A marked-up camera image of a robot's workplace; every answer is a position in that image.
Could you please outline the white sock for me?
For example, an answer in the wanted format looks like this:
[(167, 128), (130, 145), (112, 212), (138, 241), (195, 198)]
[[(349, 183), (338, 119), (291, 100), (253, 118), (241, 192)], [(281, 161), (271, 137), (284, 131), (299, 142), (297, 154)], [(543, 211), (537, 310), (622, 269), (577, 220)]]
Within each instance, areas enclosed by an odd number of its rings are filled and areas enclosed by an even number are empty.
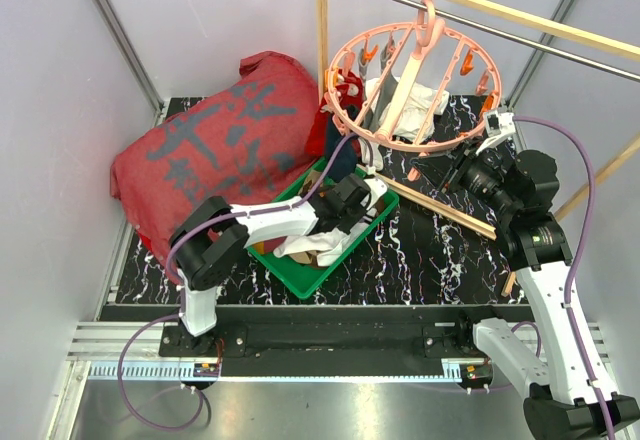
[(366, 231), (369, 224), (357, 223), (349, 233), (339, 228), (307, 236), (289, 236), (273, 250), (277, 258), (307, 253), (318, 267), (329, 267)]

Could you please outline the pink round clip hanger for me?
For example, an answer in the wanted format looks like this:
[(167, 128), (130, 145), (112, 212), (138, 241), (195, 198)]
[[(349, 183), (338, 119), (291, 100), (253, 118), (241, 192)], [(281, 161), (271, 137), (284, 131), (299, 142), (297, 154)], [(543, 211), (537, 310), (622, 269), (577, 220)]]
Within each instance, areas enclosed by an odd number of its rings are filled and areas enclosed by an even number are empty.
[[(484, 65), (475, 88), (484, 99), (479, 114), (471, 127), (435, 139), (449, 84), (469, 75), (476, 60)], [(487, 51), (448, 27), (432, 0), (422, 0), (414, 20), (371, 28), (335, 54), (324, 73), (324, 93), (305, 148), (330, 156), (346, 140), (348, 164), (371, 161), (367, 147), (421, 156), (445, 153), (487, 132), (485, 116), (501, 97), (502, 79)]]

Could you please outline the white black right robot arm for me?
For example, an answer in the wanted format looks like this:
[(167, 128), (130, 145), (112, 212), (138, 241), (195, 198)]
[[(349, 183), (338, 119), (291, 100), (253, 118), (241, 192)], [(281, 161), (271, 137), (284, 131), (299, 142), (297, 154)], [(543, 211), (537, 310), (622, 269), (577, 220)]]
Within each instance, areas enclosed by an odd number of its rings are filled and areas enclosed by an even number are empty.
[(559, 189), (555, 160), (537, 150), (509, 167), (494, 148), (465, 142), (449, 154), (437, 183), (464, 190), (494, 210), (497, 244), (525, 292), (545, 356), (527, 348), (499, 317), (469, 318), (454, 331), (466, 356), (481, 352), (523, 400), (537, 439), (612, 438), (639, 419), (638, 401), (619, 392), (598, 355), (575, 286), (567, 277), (575, 258), (550, 211)]

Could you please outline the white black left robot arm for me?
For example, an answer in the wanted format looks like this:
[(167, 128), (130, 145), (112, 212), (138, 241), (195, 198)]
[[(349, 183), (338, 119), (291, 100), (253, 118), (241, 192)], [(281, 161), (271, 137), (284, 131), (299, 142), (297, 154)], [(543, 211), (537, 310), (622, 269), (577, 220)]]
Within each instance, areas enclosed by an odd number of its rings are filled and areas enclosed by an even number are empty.
[(181, 286), (181, 344), (196, 356), (215, 346), (219, 287), (246, 248), (260, 242), (332, 235), (335, 253), (354, 238), (365, 218), (387, 193), (378, 177), (355, 173), (327, 188), (315, 184), (303, 197), (262, 205), (230, 205), (224, 198), (206, 200), (170, 240), (167, 268)]

